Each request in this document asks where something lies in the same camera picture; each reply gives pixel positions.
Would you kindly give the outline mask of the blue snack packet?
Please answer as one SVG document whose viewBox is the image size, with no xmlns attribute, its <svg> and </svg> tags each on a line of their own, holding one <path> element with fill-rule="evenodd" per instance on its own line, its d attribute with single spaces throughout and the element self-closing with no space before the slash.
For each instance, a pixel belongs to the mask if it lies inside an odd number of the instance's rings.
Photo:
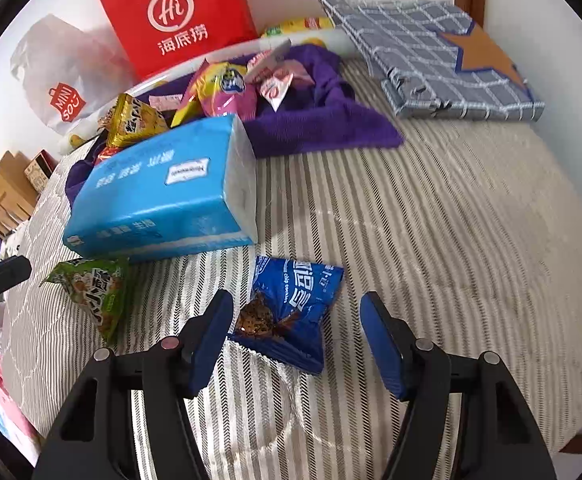
<svg viewBox="0 0 582 480">
<path fill-rule="evenodd" d="M 320 374 L 321 323 L 343 275 L 340 266 L 257 256 L 251 299 L 241 308 L 229 339 L 266 358 Z"/>
</svg>

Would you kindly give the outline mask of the yellow gold snack packet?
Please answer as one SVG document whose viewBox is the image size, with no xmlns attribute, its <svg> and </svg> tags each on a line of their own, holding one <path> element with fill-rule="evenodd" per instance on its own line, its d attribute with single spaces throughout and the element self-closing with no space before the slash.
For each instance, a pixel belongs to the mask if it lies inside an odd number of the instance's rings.
<svg viewBox="0 0 582 480">
<path fill-rule="evenodd" d="M 108 148 L 123 150 L 168 130 L 161 112 L 128 93 L 121 93 L 103 118 Z"/>
</svg>

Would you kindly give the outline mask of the pink peach snack packet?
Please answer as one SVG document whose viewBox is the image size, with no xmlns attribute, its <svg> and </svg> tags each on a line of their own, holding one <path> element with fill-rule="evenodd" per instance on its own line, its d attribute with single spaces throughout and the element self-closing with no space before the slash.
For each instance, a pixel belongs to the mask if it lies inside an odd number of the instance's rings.
<svg viewBox="0 0 582 480">
<path fill-rule="evenodd" d="M 280 65 L 280 70 L 284 78 L 289 78 L 294 88 L 305 89 L 315 84 L 304 65 L 297 60 L 292 60 L 292 58 L 284 60 Z"/>
</svg>

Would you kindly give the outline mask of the red white lychee snack packet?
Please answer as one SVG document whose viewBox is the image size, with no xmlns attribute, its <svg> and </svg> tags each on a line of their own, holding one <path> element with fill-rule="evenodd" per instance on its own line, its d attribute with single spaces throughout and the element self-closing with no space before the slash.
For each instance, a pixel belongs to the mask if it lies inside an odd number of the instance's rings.
<svg viewBox="0 0 582 480">
<path fill-rule="evenodd" d="M 272 49 L 257 53 L 248 61 L 246 66 L 248 70 L 244 76 L 244 81 L 247 84 L 259 84 L 269 78 L 284 61 L 290 47 L 291 41 L 287 39 Z"/>
</svg>

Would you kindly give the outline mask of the wooden chair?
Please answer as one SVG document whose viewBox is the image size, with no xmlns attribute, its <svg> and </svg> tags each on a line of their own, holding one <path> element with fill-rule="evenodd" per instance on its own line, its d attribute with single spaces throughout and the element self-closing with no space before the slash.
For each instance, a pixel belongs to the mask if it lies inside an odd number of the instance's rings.
<svg viewBox="0 0 582 480">
<path fill-rule="evenodd" d="M 21 153 L 6 151 L 0 159 L 0 240 L 30 219 L 38 193 L 25 175 L 29 160 Z"/>
</svg>

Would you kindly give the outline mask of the green snack packet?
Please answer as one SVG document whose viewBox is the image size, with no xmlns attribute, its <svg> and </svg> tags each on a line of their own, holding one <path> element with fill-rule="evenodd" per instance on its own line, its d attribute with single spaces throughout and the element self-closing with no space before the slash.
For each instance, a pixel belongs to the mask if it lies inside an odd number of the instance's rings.
<svg viewBox="0 0 582 480">
<path fill-rule="evenodd" d="M 114 344 L 127 307 L 127 258 L 78 258 L 59 262 L 42 284 L 60 285 L 70 301 L 91 315 L 103 341 Z"/>
</svg>

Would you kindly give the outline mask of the striped bed mattress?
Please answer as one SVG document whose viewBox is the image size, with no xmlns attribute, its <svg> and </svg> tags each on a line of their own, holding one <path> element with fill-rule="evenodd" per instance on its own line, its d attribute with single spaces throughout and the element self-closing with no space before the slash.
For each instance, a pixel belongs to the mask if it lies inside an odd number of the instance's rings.
<svg viewBox="0 0 582 480">
<path fill-rule="evenodd" d="M 582 203 L 529 122 L 404 119 L 360 58 L 355 100 L 398 148 L 256 159 L 253 245 L 128 257 L 114 344 L 60 285 L 63 233 L 106 147 L 66 156 L 25 229 L 3 376 L 45 438 L 37 479 L 551 479 L 582 428 Z M 229 339 L 256 257 L 340 266 L 312 375 Z M 207 386 L 182 393 L 180 333 L 218 289 L 233 318 Z M 376 292 L 416 337 L 412 397 L 384 387 L 359 315 Z"/>
</svg>

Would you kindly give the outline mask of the blue tissue pack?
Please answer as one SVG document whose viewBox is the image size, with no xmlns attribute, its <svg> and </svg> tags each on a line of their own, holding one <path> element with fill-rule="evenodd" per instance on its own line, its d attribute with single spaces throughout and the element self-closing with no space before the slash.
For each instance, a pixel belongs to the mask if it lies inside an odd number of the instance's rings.
<svg viewBox="0 0 582 480">
<path fill-rule="evenodd" d="M 256 159 L 236 115 L 189 122 L 95 166 L 63 233 L 85 258 L 134 261 L 256 240 Z"/>
</svg>

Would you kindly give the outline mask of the pink cartoon snack packet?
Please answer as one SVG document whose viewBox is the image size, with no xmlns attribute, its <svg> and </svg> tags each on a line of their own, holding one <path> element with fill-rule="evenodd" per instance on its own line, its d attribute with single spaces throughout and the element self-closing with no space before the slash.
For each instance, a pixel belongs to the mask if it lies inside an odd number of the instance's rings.
<svg viewBox="0 0 582 480">
<path fill-rule="evenodd" d="M 174 112 L 180 107 L 182 94 L 169 94 L 168 96 L 149 96 L 149 106 L 159 112 Z"/>
</svg>

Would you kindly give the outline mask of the purple towel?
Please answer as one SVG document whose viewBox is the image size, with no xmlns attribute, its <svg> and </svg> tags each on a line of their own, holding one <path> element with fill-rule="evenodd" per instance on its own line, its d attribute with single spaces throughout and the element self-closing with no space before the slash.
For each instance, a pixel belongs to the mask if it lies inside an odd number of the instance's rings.
<svg viewBox="0 0 582 480">
<path fill-rule="evenodd" d="M 243 123 L 257 158 L 404 143 L 386 116 L 355 100 L 352 85 L 340 75 L 337 54 L 301 44 L 286 57 L 300 62 L 315 84 L 291 90 L 277 110 L 257 101 L 255 118 Z"/>
</svg>

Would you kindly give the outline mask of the pink yellow snack bag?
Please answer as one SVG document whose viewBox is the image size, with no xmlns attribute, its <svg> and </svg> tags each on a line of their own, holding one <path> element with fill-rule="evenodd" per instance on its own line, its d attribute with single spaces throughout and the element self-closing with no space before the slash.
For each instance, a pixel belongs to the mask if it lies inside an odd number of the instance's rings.
<svg viewBox="0 0 582 480">
<path fill-rule="evenodd" d="M 241 120 L 254 119 L 257 93 L 245 81 L 247 72 L 244 65 L 204 61 L 189 81 L 170 126 L 175 128 L 200 117 L 231 114 Z"/>
</svg>

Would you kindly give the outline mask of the small pink white snack packet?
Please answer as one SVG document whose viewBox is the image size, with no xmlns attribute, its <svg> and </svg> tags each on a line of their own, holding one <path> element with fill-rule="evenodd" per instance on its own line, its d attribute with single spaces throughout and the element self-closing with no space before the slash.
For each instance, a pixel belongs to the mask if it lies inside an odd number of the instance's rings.
<svg viewBox="0 0 582 480">
<path fill-rule="evenodd" d="M 276 112 L 291 88 L 292 81 L 293 75 L 291 73 L 278 70 L 262 81 L 259 85 L 259 94 Z"/>
</svg>

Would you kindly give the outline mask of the grey checked folded blanket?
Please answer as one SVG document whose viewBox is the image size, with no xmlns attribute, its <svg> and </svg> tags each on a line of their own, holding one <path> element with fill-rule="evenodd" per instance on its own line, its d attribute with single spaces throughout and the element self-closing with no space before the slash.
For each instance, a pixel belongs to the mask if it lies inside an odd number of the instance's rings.
<svg viewBox="0 0 582 480">
<path fill-rule="evenodd" d="M 446 1 L 319 0 L 402 117 L 537 122 L 545 102 L 473 18 Z"/>
</svg>

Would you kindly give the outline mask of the yellow chips bag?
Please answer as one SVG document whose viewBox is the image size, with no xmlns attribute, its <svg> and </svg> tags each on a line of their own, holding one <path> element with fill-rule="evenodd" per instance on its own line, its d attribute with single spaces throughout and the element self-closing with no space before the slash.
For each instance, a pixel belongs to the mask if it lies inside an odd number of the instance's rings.
<svg viewBox="0 0 582 480">
<path fill-rule="evenodd" d="M 330 18 L 318 16 L 318 18 L 292 18 L 278 24 L 267 26 L 262 31 L 262 37 L 273 37 L 307 32 L 308 30 L 331 29 L 334 25 Z"/>
</svg>

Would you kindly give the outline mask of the red Haidilao paper bag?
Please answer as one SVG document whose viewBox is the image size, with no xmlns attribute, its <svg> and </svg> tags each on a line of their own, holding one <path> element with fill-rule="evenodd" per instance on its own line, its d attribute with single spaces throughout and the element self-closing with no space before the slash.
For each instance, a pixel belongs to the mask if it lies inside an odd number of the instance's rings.
<svg viewBox="0 0 582 480">
<path fill-rule="evenodd" d="M 246 0 L 100 0 L 143 80 L 199 55 L 257 37 Z"/>
</svg>

